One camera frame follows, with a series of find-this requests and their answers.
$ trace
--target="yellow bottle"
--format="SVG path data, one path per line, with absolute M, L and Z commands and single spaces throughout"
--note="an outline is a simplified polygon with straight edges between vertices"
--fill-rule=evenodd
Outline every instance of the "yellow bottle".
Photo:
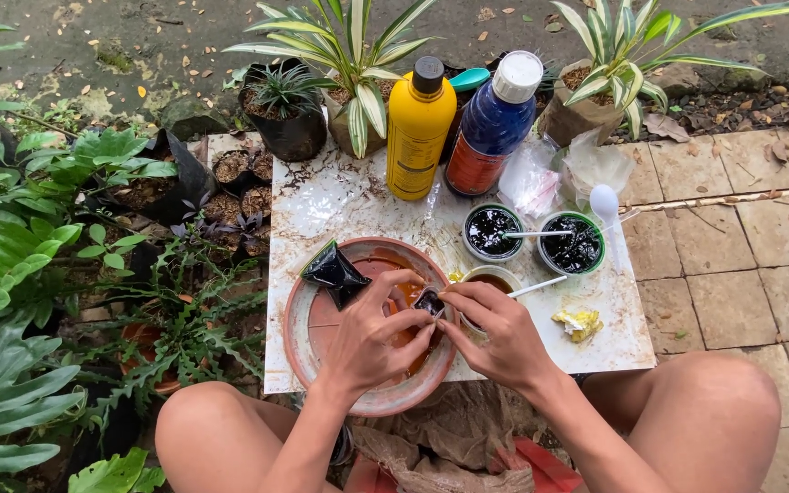
M 428 195 L 446 132 L 455 118 L 455 91 L 444 64 L 423 56 L 389 96 L 389 189 L 404 200 Z

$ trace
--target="thigh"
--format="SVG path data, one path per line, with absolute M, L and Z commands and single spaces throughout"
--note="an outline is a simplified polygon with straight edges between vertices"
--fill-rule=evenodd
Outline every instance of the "thigh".
M 687 353 L 650 371 L 594 375 L 584 389 L 674 492 L 760 490 L 781 411 L 775 384 L 755 365 Z
M 296 420 L 226 383 L 199 383 L 160 410 L 157 455 L 175 493 L 255 493 Z M 324 493 L 337 491 L 325 483 Z

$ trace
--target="stone tile floor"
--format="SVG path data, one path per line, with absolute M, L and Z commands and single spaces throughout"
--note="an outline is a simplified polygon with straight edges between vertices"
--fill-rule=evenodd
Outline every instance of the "stone tile floor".
M 764 150 L 778 141 L 785 163 Z M 619 148 L 638 160 L 621 204 L 646 211 L 623 229 L 653 347 L 661 361 L 722 351 L 772 375 L 783 413 L 763 493 L 789 493 L 789 130 Z

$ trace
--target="clear plastic bag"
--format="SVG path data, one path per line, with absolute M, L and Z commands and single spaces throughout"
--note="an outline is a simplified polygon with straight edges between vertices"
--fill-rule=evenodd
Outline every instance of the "clear plastic bag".
M 558 146 L 548 135 L 524 140 L 508 158 L 498 181 L 498 197 L 523 218 L 538 219 L 555 205 L 559 173 L 550 170 Z
M 596 185 L 608 185 L 619 194 L 635 169 L 635 160 L 616 147 L 595 145 L 599 130 L 575 137 L 562 160 L 562 195 L 581 210 L 589 207 L 589 194 Z

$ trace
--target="paved ground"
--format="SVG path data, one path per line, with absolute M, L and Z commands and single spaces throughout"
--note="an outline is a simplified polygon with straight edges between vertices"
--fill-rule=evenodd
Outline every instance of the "paved ground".
M 370 33 L 380 32 L 411 2 L 374 2 Z M 577 0 L 565 2 L 585 10 Z M 293 0 L 269 3 L 311 5 Z M 660 5 L 671 8 L 688 24 L 696 25 L 708 17 L 750 6 L 751 1 L 661 0 Z M 491 8 L 496 17 L 477 22 L 483 7 Z M 515 11 L 504 14 L 501 9 L 505 8 Z M 502 50 L 512 49 L 539 50 L 546 62 L 554 58 L 571 63 L 583 58 L 585 48 L 574 31 L 566 27 L 552 33 L 543 28 L 543 19 L 554 11 L 546 1 L 439 0 L 418 19 L 415 28 L 417 35 L 438 35 L 445 39 L 432 41 L 416 55 L 434 54 L 460 66 L 481 66 Z M 523 20 L 523 15 L 532 21 Z M 87 107 L 86 113 L 98 117 L 108 112 L 126 116 L 141 114 L 150 121 L 172 98 L 197 97 L 197 93 L 200 97 L 210 97 L 217 107 L 219 103 L 220 107 L 226 107 L 233 104 L 232 99 L 224 101 L 220 97 L 226 70 L 257 62 L 258 58 L 248 53 L 220 53 L 212 49 L 263 39 L 261 35 L 242 32 L 250 21 L 259 17 L 258 8 L 248 0 L 78 0 L 72 3 L 0 0 L 0 22 L 19 25 L 15 33 L 0 33 L 0 43 L 26 39 L 27 44 L 25 50 L 0 52 L 3 68 L 0 84 L 16 90 L 12 84 L 22 81 L 24 88 L 19 92 L 30 98 L 43 95 L 39 103 L 45 107 L 60 97 L 78 97 Z M 488 37 L 478 41 L 484 31 Z M 94 40 L 99 43 L 89 44 Z M 789 86 L 789 17 L 735 25 L 726 32 L 702 35 L 686 48 L 757 63 L 775 80 Z M 107 63 L 97 61 L 100 54 Z M 188 57 L 189 66 L 182 67 L 183 57 Z M 60 69 L 52 73 L 60 62 Z M 399 68 L 406 71 L 411 62 L 405 60 Z M 192 77 L 191 70 L 198 73 L 211 70 L 213 74 L 206 78 Z M 702 68 L 701 73 L 704 78 L 696 76 L 689 67 L 681 67 L 667 69 L 663 77 L 668 84 L 685 79 L 706 89 L 730 86 L 734 82 L 725 80 L 717 69 Z M 82 88 L 88 85 L 92 90 L 81 95 Z M 148 90 L 144 99 L 137 94 L 139 85 Z
M 778 385 L 782 427 L 764 493 L 789 493 L 789 163 L 763 157 L 777 140 L 789 144 L 789 132 L 620 146 L 641 158 L 623 203 L 662 209 L 623 225 L 659 359 L 721 351 L 761 365 Z M 703 206 L 751 192 L 759 199 Z M 691 208 L 665 205 L 679 200 Z

